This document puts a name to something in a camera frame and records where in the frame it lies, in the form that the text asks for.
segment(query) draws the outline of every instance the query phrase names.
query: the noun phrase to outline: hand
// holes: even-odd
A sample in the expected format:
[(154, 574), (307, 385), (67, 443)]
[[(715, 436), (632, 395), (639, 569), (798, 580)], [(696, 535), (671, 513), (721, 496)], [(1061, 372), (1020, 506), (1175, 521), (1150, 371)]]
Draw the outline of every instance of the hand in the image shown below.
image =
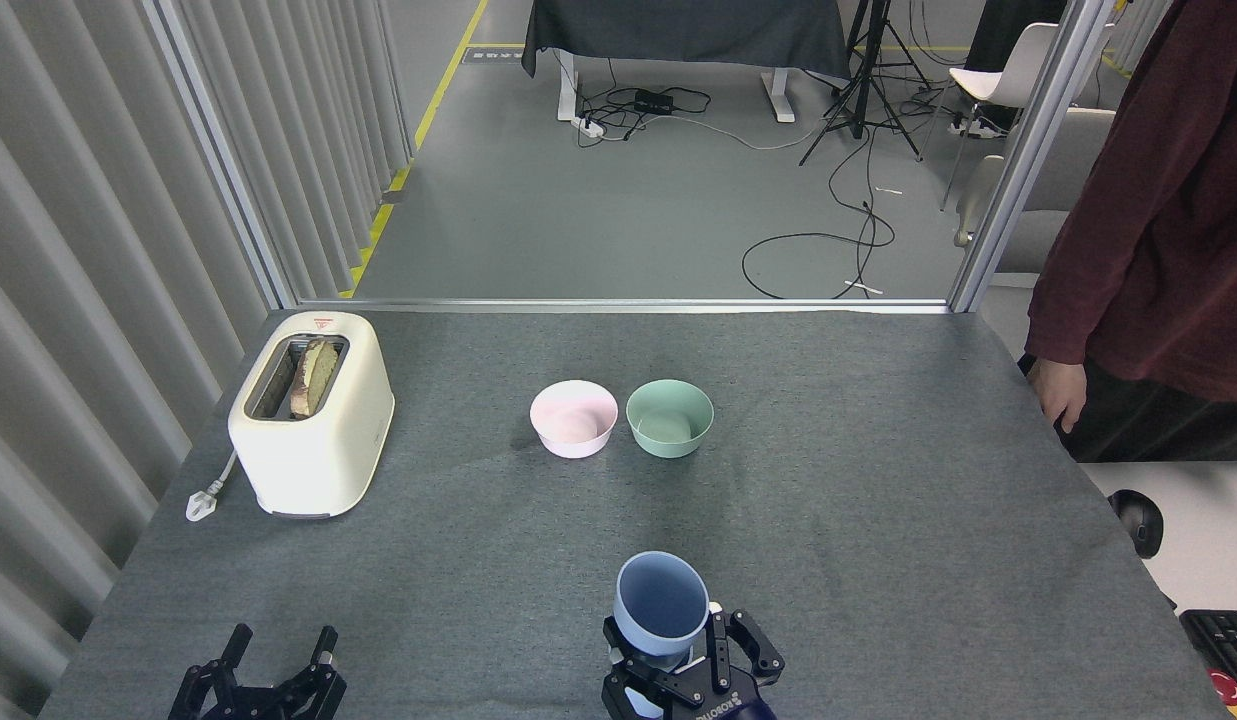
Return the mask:
[(1040, 358), (1030, 366), (1025, 381), (1040, 398), (1040, 411), (1049, 423), (1056, 423), (1061, 418), (1063, 432), (1070, 433), (1085, 406), (1084, 365), (1065, 365)]

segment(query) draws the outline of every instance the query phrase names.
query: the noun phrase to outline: maroon sweater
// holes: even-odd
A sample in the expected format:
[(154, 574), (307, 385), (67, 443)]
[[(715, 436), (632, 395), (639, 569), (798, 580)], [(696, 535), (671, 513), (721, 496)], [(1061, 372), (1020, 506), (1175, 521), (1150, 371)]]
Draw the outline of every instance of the maroon sweater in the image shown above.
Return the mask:
[(1237, 400), (1237, 0), (1176, 0), (1030, 299), (1025, 350)]

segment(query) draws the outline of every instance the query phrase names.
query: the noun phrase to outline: curtain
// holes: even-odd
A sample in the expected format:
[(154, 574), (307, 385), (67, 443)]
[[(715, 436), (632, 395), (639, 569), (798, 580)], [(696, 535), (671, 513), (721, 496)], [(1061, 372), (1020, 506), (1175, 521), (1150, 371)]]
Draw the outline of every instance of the curtain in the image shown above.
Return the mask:
[(1131, 2), (1121, 19), (1118, 32), (1112, 42), (1112, 64), (1116, 69), (1131, 73), (1138, 67), (1143, 49), (1147, 49), (1152, 33), (1165, 17), (1171, 0), (1138, 0)]
[(208, 101), (294, 294), (353, 289), (381, 192), (408, 163), (375, 0), (182, 0)]
[(408, 161), (375, 2), (173, 2), (0, 0), (0, 720), (54, 688), (268, 283), (346, 288)]

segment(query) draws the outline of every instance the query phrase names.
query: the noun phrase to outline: floor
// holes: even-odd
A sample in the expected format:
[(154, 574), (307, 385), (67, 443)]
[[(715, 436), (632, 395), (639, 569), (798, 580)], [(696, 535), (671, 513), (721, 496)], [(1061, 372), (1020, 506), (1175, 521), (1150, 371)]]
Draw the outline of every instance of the floor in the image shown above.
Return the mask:
[[(755, 146), (790, 145), (752, 150), (699, 124), (662, 119), (626, 142), (583, 148), (588, 139), (554, 119), (553, 54), (541, 54), (536, 78), (516, 63), (449, 64), (464, 32), (470, 45), (521, 42), (531, 0), (408, 5), (397, 49), (414, 69), (404, 78), (407, 119), (426, 136), (357, 301), (912, 301), (941, 299), (951, 288), (962, 259), (950, 240), (957, 191), (946, 212), (938, 205), (957, 139), (941, 129), (923, 163), (898, 132), (857, 140), (839, 129), (798, 167), (833, 105), (830, 88), (810, 77), (790, 78), (797, 122), (778, 124), (758, 68), (616, 59), (610, 69), (578, 58), (583, 95), (615, 82), (690, 87), (711, 100), (685, 118)], [(941, 77), (922, 61), (929, 77)], [(918, 83), (882, 85), (894, 105), (915, 109), (903, 101)], [(434, 116), (423, 119), (429, 101)], [(870, 118), (883, 116), (873, 98)], [(918, 145), (927, 122), (928, 115), (905, 119)], [(971, 140), (961, 169), (1002, 148), (1003, 141)], [(875, 235), (863, 204), (878, 218)]]

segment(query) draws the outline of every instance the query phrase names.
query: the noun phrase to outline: white toaster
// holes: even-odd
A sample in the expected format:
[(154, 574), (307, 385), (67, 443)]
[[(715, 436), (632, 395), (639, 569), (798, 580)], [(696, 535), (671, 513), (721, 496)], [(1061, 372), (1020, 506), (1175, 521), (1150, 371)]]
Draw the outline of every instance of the white toaster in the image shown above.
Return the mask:
[[(289, 386), (314, 340), (338, 351), (333, 377), (310, 418), (293, 419)], [(262, 510), (329, 518), (365, 496), (393, 412), (372, 325), (361, 315), (315, 311), (289, 315), (271, 333), (226, 427)]]

